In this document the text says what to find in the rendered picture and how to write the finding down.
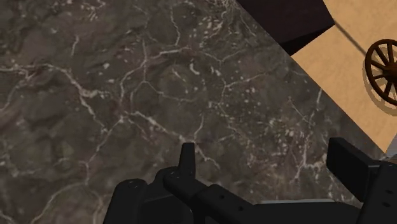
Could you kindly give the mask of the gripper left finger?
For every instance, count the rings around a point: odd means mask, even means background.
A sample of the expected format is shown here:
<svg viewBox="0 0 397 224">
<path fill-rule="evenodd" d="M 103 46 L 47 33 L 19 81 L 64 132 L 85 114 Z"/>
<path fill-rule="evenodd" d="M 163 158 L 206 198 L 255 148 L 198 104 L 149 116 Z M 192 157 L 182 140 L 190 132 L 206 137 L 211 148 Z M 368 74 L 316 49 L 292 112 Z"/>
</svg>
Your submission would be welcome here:
<svg viewBox="0 0 397 224">
<path fill-rule="evenodd" d="M 103 224 L 257 224 L 254 205 L 219 185 L 195 177 L 195 145 L 184 143 L 176 167 L 161 169 L 152 183 L 117 184 Z"/>
</svg>

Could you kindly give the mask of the dark wooden wagon wheel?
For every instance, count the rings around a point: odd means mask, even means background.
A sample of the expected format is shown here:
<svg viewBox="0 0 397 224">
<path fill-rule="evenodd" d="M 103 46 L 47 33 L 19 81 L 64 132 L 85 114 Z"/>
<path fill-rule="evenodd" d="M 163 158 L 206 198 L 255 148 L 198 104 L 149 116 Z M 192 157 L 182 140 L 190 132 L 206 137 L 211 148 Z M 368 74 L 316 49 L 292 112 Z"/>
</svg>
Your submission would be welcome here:
<svg viewBox="0 0 397 224">
<path fill-rule="evenodd" d="M 391 89 L 397 93 L 397 61 L 393 47 L 397 40 L 381 39 L 373 43 L 365 54 L 365 73 L 371 87 L 386 102 L 397 106 L 397 99 L 389 96 Z"/>
</svg>

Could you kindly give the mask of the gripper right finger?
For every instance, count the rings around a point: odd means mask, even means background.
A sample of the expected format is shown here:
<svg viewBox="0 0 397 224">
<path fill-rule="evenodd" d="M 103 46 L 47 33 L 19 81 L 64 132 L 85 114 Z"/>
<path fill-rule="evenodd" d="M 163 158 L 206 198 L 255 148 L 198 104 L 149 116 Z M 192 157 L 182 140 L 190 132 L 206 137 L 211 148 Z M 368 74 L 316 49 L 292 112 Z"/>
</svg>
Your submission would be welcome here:
<svg viewBox="0 0 397 224">
<path fill-rule="evenodd" d="M 331 137 L 328 170 L 363 203 L 355 224 L 397 224 L 397 164 L 374 160 L 341 137 Z"/>
</svg>

